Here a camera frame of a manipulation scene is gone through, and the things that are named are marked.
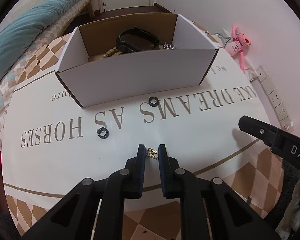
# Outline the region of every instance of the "black watch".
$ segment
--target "black watch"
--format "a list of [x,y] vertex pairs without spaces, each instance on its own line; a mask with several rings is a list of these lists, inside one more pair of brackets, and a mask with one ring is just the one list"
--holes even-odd
[[121,32],[119,37],[115,41],[117,50],[120,51],[122,54],[141,51],[141,49],[138,46],[122,38],[122,36],[126,34],[135,35],[147,41],[150,41],[153,44],[153,48],[151,50],[158,48],[160,44],[160,41],[157,36],[145,30],[141,30],[137,27],[133,27],[131,29]]

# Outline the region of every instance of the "black o-ring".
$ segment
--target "black o-ring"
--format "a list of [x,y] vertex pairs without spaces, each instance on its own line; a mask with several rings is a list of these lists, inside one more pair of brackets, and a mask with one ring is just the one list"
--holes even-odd
[[106,138],[108,138],[108,136],[109,136],[109,131],[108,131],[108,129],[107,128],[105,128],[105,127],[101,127],[101,128],[99,128],[98,129],[98,131],[97,131],[97,133],[98,133],[98,136],[101,138],[101,139],[106,139]]
[[152,106],[152,107],[156,107],[159,105],[159,99],[156,97],[149,97],[149,101],[148,101],[149,105]]

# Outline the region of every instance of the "jewelry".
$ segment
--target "jewelry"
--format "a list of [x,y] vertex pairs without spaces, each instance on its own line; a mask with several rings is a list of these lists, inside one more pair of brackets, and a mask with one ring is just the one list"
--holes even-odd
[[126,34],[138,36],[147,41],[150,41],[153,44],[153,47],[151,50],[157,49],[160,44],[160,41],[157,36],[153,35],[150,32],[147,32],[145,30],[139,29],[137,27],[133,27],[131,29],[121,32],[119,37],[115,40],[116,47],[117,47],[118,51],[120,51],[122,54],[141,51],[141,48],[132,44],[130,41],[127,41],[124,38],[122,38],[122,36],[124,36]]
[[158,159],[157,155],[158,154],[158,151],[157,150],[154,150],[154,149],[151,149],[151,148],[148,148],[147,149],[147,152],[146,152],[146,155],[148,157],[151,157],[153,159]]
[[107,51],[105,54],[103,54],[103,56],[100,59],[106,58],[106,57],[111,57],[112,55],[114,55],[115,53],[117,53],[118,50],[116,47],[114,47],[113,49]]
[[98,136],[99,136],[101,139],[106,139],[106,138],[108,138],[108,136],[109,136],[109,131],[108,131],[108,129],[105,128],[105,127],[99,128],[98,131],[97,131],[97,133],[98,133]]
[[163,49],[176,49],[173,44],[167,44],[166,42],[163,45]]
[[159,102],[159,99],[157,97],[155,97],[155,98],[154,97],[149,97],[148,104],[152,107],[156,107],[160,104],[160,102]]

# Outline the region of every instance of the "wall socket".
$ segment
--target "wall socket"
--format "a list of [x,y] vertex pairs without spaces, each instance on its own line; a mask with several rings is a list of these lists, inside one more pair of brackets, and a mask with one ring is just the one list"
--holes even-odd
[[268,95],[268,98],[274,108],[276,108],[278,105],[280,105],[283,102],[276,89]]
[[282,130],[287,132],[292,132],[294,130],[293,121],[288,116],[280,122]]
[[278,105],[274,110],[275,113],[277,114],[279,121],[282,121],[284,118],[289,116],[287,112],[287,108],[283,102],[280,105]]
[[271,92],[275,90],[275,85],[271,77],[269,76],[262,81],[261,86],[263,87],[263,90],[266,92],[266,95],[269,95]]
[[267,78],[267,76],[268,76],[261,66],[258,67],[258,69],[256,70],[256,72],[258,74],[258,79],[260,80],[260,82],[262,82],[263,80],[265,80]]

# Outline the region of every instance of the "open box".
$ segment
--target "open box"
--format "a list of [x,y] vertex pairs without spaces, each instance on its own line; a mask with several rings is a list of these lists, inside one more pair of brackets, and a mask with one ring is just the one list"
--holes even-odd
[[[132,27],[156,35],[171,50],[143,50],[104,59],[119,34]],[[218,47],[182,15],[140,13],[91,22],[72,32],[55,73],[80,107],[164,90],[198,86]]]

